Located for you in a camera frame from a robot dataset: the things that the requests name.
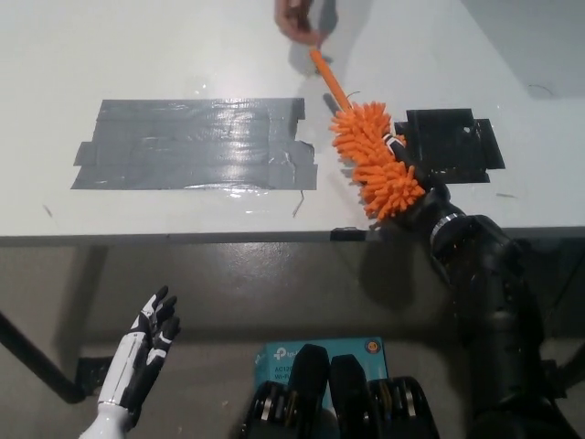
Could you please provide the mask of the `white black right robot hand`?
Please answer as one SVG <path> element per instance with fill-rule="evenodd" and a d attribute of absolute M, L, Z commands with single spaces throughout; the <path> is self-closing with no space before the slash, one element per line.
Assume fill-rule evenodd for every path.
<path fill-rule="evenodd" d="M 451 203 L 449 189 L 436 176 L 429 173 L 415 160 L 397 136 L 387 134 L 384 141 L 393 155 L 406 165 L 414 167 L 414 178 L 424 190 L 405 212 L 396 216 L 396 222 L 407 230 L 431 235 L 437 223 L 450 215 L 461 216 L 463 212 Z"/>

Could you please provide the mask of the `person bare hand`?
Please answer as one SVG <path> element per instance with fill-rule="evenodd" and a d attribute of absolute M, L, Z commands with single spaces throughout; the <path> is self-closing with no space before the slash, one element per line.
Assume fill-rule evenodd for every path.
<path fill-rule="evenodd" d="M 291 41 L 320 48 L 337 25 L 336 1 L 276 0 L 274 21 Z"/>

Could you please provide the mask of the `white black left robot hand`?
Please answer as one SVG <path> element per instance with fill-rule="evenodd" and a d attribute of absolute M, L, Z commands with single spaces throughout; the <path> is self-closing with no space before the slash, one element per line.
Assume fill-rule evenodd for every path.
<path fill-rule="evenodd" d="M 180 333 L 177 298 L 163 286 L 153 294 L 122 337 L 98 399 L 98 436 L 124 438 L 140 418 L 168 352 Z"/>

